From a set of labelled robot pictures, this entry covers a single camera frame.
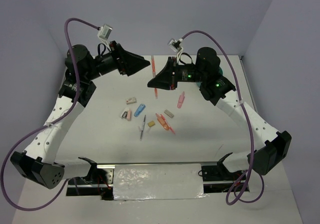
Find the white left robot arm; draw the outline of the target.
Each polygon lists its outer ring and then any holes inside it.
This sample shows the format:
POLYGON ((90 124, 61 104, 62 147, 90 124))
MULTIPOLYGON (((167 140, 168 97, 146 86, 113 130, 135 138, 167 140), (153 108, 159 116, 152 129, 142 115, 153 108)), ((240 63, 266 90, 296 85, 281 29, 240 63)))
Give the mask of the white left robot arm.
POLYGON ((115 41, 109 45, 109 52, 104 50, 96 57, 82 44, 74 45, 67 52, 65 80, 44 130, 37 133, 23 152, 15 151, 10 157, 11 163, 23 177, 53 189, 62 180, 75 177, 91 184, 104 173, 96 162, 88 158, 58 161, 56 156, 73 122, 96 90, 94 79, 114 70, 131 76, 150 65, 144 57, 124 50, 115 41))

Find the orange highlighter pen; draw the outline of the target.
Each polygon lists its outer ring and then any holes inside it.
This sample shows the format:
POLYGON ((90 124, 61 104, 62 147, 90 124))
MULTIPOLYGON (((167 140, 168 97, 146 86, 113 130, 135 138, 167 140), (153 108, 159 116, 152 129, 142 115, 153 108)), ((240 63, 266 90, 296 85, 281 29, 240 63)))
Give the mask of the orange highlighter pen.
MULTIPOLYGON (((152 77, 155 78, 156 76, 156 67, 155 67, 155 58, 151 55, 151 68, 152 68, 152 77)), ((158 99, 158 90, 154 88, 155 98, 158 99)))

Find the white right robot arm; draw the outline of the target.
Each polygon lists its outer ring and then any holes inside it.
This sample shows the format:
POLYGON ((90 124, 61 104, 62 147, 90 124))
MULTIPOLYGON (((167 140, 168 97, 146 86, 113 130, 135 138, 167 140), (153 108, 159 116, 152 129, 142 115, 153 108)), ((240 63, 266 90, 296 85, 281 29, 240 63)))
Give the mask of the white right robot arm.
POLYGON ((241 100, 236 87, 220 72, 220 63, 216 51, 210 47, 198 50, 195 64, 179 65, 176 58, 169 57, 164 68, 147 86, 174 90, 179 82, 199 82, 203 98, 248 131, 253 142, 249 151, 222 157, 217 168, 218 176, 228 180, 235 172, 249 168, 265 176, 287 156, 292 136, 288 131, 280 132, 272 127, 241 100))

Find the red highlighter pen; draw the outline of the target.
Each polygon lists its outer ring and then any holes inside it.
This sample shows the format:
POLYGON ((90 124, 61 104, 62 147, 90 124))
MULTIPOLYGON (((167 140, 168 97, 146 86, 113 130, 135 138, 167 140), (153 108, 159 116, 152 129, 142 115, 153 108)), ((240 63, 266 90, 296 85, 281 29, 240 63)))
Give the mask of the red highlighter pen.
POLYGON ((172 126, 169 124, 169 122, 166 120, 166 118, 164 117, 163 114, 160 115, 162 117, 162 119, 165 121, 165 123, 168 125, 170 131, 173 133, 173 134, 176 134, 174 129, 172 128, 172 126))

